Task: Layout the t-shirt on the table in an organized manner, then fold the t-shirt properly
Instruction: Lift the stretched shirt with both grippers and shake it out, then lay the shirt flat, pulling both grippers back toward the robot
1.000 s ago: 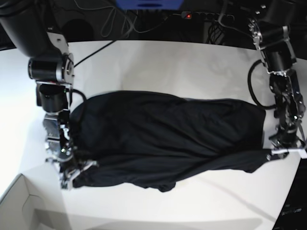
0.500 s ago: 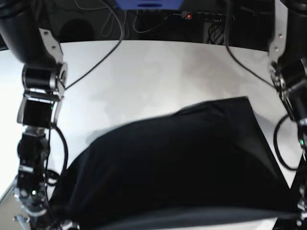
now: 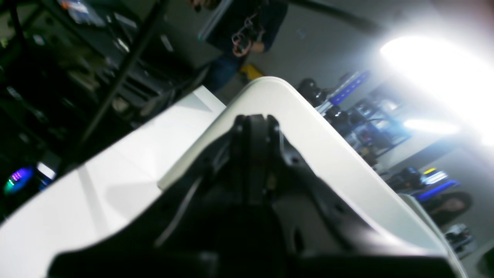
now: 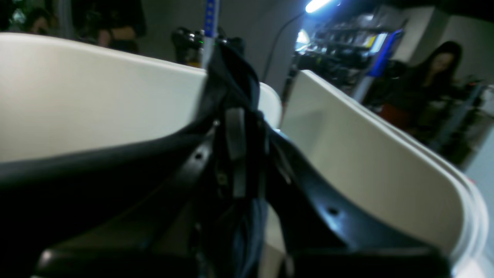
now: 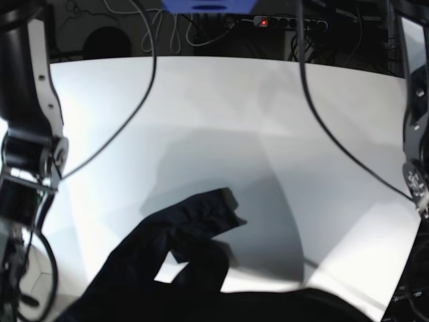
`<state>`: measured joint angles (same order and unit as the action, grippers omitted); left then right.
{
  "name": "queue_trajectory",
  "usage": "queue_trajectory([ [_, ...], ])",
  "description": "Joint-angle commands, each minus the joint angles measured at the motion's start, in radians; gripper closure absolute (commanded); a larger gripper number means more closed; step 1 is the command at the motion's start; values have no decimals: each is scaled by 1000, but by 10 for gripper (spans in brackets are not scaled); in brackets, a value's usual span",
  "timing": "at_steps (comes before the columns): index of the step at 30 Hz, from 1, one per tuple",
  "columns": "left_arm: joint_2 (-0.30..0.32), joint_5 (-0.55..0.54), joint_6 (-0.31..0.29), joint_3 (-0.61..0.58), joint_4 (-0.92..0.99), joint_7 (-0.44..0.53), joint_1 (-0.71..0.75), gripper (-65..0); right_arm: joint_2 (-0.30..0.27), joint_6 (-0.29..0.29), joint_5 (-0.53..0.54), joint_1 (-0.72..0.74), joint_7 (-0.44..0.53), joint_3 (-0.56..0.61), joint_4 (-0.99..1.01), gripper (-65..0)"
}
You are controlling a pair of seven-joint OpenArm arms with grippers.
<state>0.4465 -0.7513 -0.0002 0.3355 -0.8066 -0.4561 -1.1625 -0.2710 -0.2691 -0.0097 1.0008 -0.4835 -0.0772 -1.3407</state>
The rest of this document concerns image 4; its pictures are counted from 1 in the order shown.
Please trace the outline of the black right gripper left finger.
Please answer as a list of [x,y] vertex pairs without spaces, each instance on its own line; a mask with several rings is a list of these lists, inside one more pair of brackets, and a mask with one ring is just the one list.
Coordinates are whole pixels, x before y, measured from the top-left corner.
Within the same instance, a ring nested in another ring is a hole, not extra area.
[[54,158],[58,181],[84,197],[90,227],[46,248],[42,278],[170,277],[194,272],[192,198],[210,169],[220,129],[182,130],[159,140]]

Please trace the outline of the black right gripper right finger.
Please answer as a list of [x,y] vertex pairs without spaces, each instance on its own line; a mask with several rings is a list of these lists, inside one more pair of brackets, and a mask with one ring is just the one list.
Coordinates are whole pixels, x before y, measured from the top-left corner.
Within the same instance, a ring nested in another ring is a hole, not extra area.
[[450,278],[446,255],[338,192],[282,134],[268,134],[266,197],[286,254],[279,278]]

